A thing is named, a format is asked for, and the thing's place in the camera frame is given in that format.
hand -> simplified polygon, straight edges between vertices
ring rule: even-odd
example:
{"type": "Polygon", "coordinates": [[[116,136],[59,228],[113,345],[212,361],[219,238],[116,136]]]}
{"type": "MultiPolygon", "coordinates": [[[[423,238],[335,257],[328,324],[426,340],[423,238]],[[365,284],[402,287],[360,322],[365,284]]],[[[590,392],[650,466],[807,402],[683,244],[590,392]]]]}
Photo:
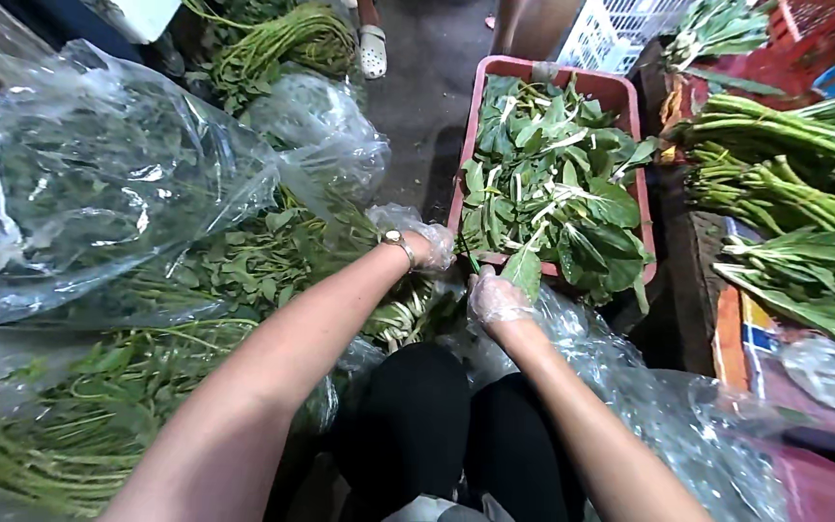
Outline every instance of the hand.
{"type": "Polygon", "coordinates": [[[490,265],[481,267],[478,276],[470,276],[470,312],[503,348],[522,340],[531,328],[540,331],[527,295],[511,281],[495,275],[490,265]]]}
{"type": "Polygon", "coordinates": [[[374,206],[366,216],[381,232],[402,232],[415,254],[415,267],[421,270],[446,270],[453,263],[453,232],[443,225],[426,225],[413,207],[396,203],[374,206]]]}

knee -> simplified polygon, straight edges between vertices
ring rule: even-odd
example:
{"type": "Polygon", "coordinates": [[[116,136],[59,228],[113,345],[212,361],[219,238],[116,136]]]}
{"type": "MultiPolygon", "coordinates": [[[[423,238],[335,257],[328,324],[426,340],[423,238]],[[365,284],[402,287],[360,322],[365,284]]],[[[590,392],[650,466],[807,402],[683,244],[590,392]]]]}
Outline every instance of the knee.
{"type": "Polygon", "coordinates": [[[370,381],[373,389],[469,398],[469,380],[457,357],[434,343],[415,343],[391,354],[370,381]]]}

red plastic crate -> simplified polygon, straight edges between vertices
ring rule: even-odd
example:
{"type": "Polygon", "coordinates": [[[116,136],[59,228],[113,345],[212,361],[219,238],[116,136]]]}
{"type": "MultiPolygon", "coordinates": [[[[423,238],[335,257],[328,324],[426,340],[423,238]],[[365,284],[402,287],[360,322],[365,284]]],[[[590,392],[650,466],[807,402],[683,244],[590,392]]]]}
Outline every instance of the red plastic crate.
{"type": "MultiPolygon", "coordinates": [[[[594,100],[601,102],[601,109],[604,111],[615,111],[620,113],[616,125],[620,130],[626,132],[633,139],[640,139],[640,120],[636,110],[636,89],[633,84],[625,78],[603,72],[586,71],[574,67],[559,67],[559,74],[553,80],[553,85],[565,87],[573,73],[576,74],[575,90],[579,93],[591,95],[594,100]]],[[[533,62],[506,56],[490,56],[479,62],[476,68],[475,87],[472,90],[472,107],[470,109],[470,122],[466,128],[466,140],[463,141],[463,153],[460,156],[459,164],[463,164],[472,157],[475,151],[476,133],[479,131],[479,109],[481,108],[482,91],[485,89],[485,75],[497,74],[499,76],[514,76],[528,82],[533,73],[533,62]]],[[[456,234],[459,230],[460,217],[463,211],[463,194],[466,193],[466,182],[463,179],[463,171],[459,169],[453,178],[455,189],[453,191],[453,202],[450,205],[450,216],[447,219],[447,228],[456,234]]],[[[641,225],[633,234],[643,242],[643,247],[650,254],[656,254],[656,247],[652,238],[652,222],[649,219],[649,202],[647,196],[646,178],[642,168],[636,169],[636,180],[627,189],[630,195],[636,199],[640,207],[641,225]]],[[[504,266],[507,255],[494,252],[476,252],[481,262],[504,266]]],[[[561,277],[561,270],[553,263],[543,263],[543,274],[552,277],[561,277]]],[[[643,282],[648,283],[656,275],[656,263],[650,263],[643,270],[643,282]]]]}

vegetable bundle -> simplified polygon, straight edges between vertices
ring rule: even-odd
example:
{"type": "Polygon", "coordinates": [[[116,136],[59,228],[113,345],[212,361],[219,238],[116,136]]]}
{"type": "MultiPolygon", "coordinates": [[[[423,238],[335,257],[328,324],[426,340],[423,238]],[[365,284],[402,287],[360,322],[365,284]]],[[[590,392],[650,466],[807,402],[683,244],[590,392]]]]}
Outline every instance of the vegetable bundle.
{"type": "Polygon", "coordinates": [[[777,112],[715,95],[677,136],[697,162],[693,203],[773,237],[739,238],[714,264],[766,305],[835,339],[835,99],[777,112]]]}
{"type": "Polygon", "coordinates": [[[804,182],[835,194],[835,99],[779,112],[744,98],[714,95],[677,132],[689,145],[713,141],[749,163],[784,155],[804,182]]]}
{"type": "Polygon", "coordinates": [[[531,300],[548,261],[592,304],[633,287],[646,305],[650,256],[631,233],[640,212],[624,186],[655,142],[637,145],[610,127],[615,117],[576,93],[574,77],[565,90],[487,77],[461,230],[470,249],[511,254],[502,275],[531,300]]]}
{"type": "Polygon", "coordinates": [[[750,8],[747,0],[695,0],[662,56],[683,71],[699,57],[748,54],[768,41],[768,12],[776,2],[750,8]]]}
{"type": "Polygon", "coordinates": [[[0,324],[272,204],[278,157],[158,72],[83,41],[0,92],[0,324]]]}
{"type": "Polygon", "coordinates": [[[835,194],[801,181],[785,156],[749,165],[707,142],[690,157],[700,164],[686,180],[693,204],[775,236],[805,226],[835,232],[835,194]]]}
{"type": "Polygon", "coordinates": [[[714,263],[714,271],[835,339],[835,232],[805,227],[762,244],[728,241],[724,253],[739,264],[714,263]]]}
{"type": "MultiPolygon", "coordinates": [[[[22,322],[96,326],[228,317],[265,318],[298,293],[339,271],[377,243],[378,231],[352,203],[328,191],[332,221],[315,216],[280,186],[277,208],[210,236],[176,256],[137,267],[112,288],[22,322]]],[[[461,285],[420,274],[404,278],[362,329],[388,350],[432,335],[461,298],[461,285]]]]}
{"type": "MultiPolygon", "coordinates": [[[[62,382],[0,421],[0,491],[97,516],[179,404],[255,326],[218,319],[97,344],[62,382]]],[[[41,376],[33,367],[19,373],[9,378],[41,376]]]]}
{"type": "MultiPolygon", "coordinates": [[[[202,0],[184,3],[200,16],[245,35],[227,45],[210,64],[203,64],[226,113],[240,113],[260,95],[268,94],[281,60],[291,60],[330,77],[355,67],[356,42],[330,6],[307,2],[280,18],[241,23],[212,14],[202,0]]],[[[241,11],[247,17],[248,12],[241,11]]],[[[249,15],[258,10],[249,10],[249,15]]]]}

white plastic crate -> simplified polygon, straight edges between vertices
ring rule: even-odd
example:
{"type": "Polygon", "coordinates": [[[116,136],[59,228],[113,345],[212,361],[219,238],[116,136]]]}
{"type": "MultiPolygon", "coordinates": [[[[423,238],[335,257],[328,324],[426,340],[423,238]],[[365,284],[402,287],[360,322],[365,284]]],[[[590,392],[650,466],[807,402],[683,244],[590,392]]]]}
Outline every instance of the white plastic crate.
{"type": "Polygon", "coordinates": [[[627,74],[643,47],[678,24],[690,0],[586,0],[557,62],[627,74]]]}

